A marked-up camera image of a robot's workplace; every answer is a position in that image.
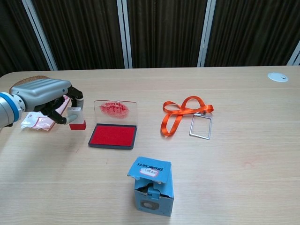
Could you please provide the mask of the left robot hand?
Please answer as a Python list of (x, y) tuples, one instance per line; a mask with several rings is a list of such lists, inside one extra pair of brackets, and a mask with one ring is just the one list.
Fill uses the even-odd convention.
[(11, 94), (22, 99), (26, 112), (41, 112), (57, 124), (66, 125), (71, 121), (56, 112), (64, 103), (64, 96), (71, 99), (72, 107), (83, 108), (83, 93), (67, 80), (36, 79), (12, 87)]

